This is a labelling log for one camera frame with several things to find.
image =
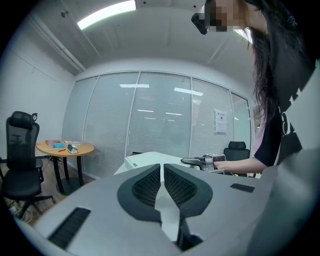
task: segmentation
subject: black vent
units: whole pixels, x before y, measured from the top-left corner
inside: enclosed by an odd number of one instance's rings
[[[164,172],[164,185],[178,208],[197,193],[197,187],[191,181],[177,175],[170,169]]]
[[[48,240],[56,246],[65,249],[83,225],[90,212],[88,209],[75,208]]]
[[[160,169],[158,169],[137,181],[132,187],[132,193],[141,203],[154,208],[160,186]]]

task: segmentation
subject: small box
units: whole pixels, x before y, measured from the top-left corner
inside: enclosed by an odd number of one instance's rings
[[[78,149],[75,147],[75,145],[73,144],[68,144],[67,147],[68,151],[70,152],[70,154],[76,154],[78,153]]]

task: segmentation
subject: woman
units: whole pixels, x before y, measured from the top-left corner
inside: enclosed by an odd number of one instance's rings
[[[303,92],[320,57],[315,32],[308,31],[316,24],[318,9],[311,4],[292,0],[211,1],[216,24],[249,27],[255,55],[254,93],[265,119],[254,157],[215,162],[217,169],[260,173],[302,149],[286,110]]]

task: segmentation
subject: gray panel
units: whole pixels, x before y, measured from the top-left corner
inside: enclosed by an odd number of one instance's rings
[[[82,142],[86,113],[97,79],[97,76],[91,77],[74,84],[64,115],[63,140]],[[68,157],[68,162],[77,166],[75,157]]]
[[[75,207],[83,207],[91,213],[66,248],[73,255],[178,255],[180,250],[164,234],[159,223],[136,220],[118,202],[119,186],[149,167],[83,186],[46,212],[36,223],[35,230],[47,238]]]
[[[192,143],[190,156],[223,153],[234,137],[234,117],[229,90],[192,79],[193,94]],[[215,133],[215,109],[227,112],[226,133]]]
[[[190,78],[142,73],[132,108],[127,156],[152,152],[185,157],[191,123]]]
[[[94,152],[83,158],[84,171],[102,178],[124,163],[128,120],[139,73],[100,76],[94,88],[84,126],[83,141]]]

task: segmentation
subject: office chair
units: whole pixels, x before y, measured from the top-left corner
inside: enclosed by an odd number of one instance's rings
[[[40,213],[35,202],[52,199],[52,195],[36,196],[41,193],[42,164],[37,163],[35,157],[36,141],[39,125],[33,121],[28,113],[15,111],[6,120],[6,165],[9,168],[5,176],[2,175],[1,193],[4,197],[15,201],[26,201],[22,206],[18,218],[21,219],[30,205]]]
[[[223,153],[227,161],[239,161],[250,157],[250,150],[246,149],[247,145],[243,141],[230,141]],[[237,173],[238,176],[247,177],[246,173]]]

